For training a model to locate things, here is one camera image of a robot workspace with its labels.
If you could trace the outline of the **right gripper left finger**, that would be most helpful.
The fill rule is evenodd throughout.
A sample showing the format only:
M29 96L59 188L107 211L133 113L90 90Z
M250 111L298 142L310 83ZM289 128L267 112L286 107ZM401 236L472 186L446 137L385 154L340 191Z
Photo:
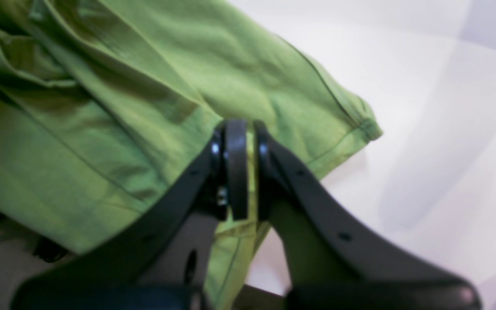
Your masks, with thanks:
M248 217L247 129L220 123L165 195L117 236L22 284L12 310L211 310L219 222Z

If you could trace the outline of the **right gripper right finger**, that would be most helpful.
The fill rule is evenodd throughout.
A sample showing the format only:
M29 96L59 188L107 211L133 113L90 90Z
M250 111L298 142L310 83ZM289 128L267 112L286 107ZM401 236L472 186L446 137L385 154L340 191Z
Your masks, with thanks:
M480 310L477 290L393 245L344 209L261 121L254 122L258 217L280 236L286 310Z

